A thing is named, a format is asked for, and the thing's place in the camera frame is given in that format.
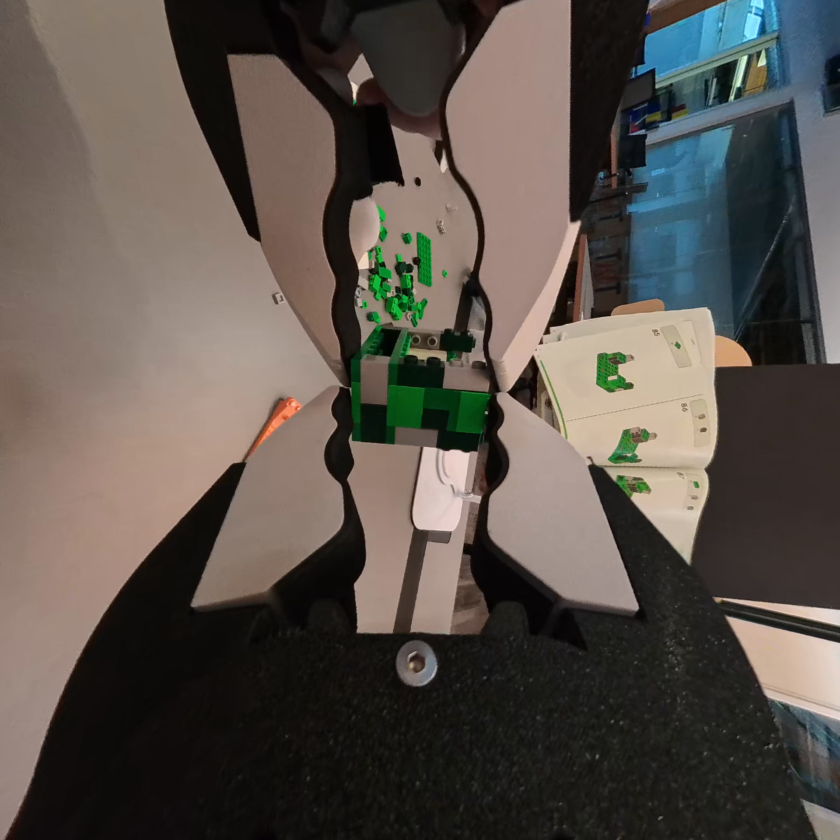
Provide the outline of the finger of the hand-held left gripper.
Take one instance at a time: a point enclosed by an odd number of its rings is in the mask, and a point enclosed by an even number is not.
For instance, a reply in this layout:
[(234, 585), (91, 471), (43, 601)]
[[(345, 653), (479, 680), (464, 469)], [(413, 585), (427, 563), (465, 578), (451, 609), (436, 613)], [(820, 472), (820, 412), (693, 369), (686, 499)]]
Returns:
[(442, 104), (444, 141), (479, 229), (485, 357), (511, 389), (548, 324), (580, 223), (571, 218), (571, 2), (504, 6)]
[(334, 118), (353, 116), (350, 82), (305, 80), (273, 55), (227, 58), (259, 242), (281, 291), (339, 383), (361, 341), (352, 201), (333, 205), (340, 174)]

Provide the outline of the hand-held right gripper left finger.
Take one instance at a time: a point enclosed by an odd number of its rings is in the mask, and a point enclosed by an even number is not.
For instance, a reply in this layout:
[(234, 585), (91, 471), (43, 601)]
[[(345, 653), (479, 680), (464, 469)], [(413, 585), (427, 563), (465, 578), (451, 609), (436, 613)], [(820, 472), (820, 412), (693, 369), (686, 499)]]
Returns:
[(331, 386), (290, 416), (249, 456), (192, 607), (270, 604), (307, 614), (321, 599), (354, 613), (364, 569), (350, 391)]

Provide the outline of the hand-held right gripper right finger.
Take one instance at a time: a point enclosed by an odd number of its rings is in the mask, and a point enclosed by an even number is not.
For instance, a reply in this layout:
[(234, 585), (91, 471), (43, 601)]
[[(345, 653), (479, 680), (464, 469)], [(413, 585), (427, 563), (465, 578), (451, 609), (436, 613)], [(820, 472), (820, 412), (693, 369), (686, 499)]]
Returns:
[(507, 393), (493, 397), (501, 476), (488, 489), (489, 550), (562, 606), (635, 616), (638, 602), (589, 466)]

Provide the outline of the pile of green lego bricks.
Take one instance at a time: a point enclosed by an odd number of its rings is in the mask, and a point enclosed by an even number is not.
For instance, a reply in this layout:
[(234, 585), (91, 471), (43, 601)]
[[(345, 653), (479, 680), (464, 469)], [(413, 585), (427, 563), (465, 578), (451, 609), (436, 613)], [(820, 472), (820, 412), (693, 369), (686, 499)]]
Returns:
[(447, 267), (436, 260), (433, 240), (427, 235), (432, 242), (434, 282), (431, 287), (417, 282), (416, 235), (381, 223), (379, 241), (364, 256), (356, 288), (356, 313), (364, 327), (434, 328), (433, 315), (444, 306)]

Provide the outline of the green grey lego build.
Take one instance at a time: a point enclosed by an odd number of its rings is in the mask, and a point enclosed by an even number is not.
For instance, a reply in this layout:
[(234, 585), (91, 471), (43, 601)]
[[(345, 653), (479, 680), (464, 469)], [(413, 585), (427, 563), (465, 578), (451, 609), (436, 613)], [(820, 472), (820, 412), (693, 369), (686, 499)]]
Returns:
[(469, 331), (375, 325), (350, 363), (352, 440), (471, 453), (490, 378)]

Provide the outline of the orange brick separator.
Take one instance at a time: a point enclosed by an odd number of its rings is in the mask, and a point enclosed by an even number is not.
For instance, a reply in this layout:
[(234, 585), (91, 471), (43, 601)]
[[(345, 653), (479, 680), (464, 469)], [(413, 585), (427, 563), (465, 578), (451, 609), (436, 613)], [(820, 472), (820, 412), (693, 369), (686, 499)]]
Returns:
[(261, 446), (267, 438), (269, 438), (277, 429), (284, 424), (288, 419), (293, 417), (302, 408), (301, 403), (294, 397), (286, 397), (279, 399), (274, 405), (268, 419), (255, 437), (252, 445), (249, 447), (244, 461), (247, 461)]

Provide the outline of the white book stand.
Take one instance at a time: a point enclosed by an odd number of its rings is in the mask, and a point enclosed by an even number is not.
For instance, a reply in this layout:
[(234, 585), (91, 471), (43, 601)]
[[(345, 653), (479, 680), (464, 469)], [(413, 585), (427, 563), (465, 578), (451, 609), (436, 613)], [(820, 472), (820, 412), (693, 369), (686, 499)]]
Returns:
[(422, 447), (412, 505), (415, 529), (453, 532), (464, 505), (481, 501), (481, 495), (473, 491), (472, 456), (459, 449)]

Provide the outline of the open instruction booklet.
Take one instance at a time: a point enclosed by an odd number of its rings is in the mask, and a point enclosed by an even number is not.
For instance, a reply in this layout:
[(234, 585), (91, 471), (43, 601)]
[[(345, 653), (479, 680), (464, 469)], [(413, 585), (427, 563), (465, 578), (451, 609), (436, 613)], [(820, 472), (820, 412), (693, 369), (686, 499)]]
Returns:
[(567, 324), (534, 351), (555, 423), (690, 563), (718, 441), (708, 308)]

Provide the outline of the black board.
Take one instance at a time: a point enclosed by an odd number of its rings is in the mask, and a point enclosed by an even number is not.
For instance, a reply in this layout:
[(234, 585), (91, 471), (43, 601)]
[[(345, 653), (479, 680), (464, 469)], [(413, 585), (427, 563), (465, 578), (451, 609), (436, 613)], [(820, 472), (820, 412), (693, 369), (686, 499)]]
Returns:
[(839, 365), (716, 371), (718, 434), (691, 560), (720, 598), (839, 607)]

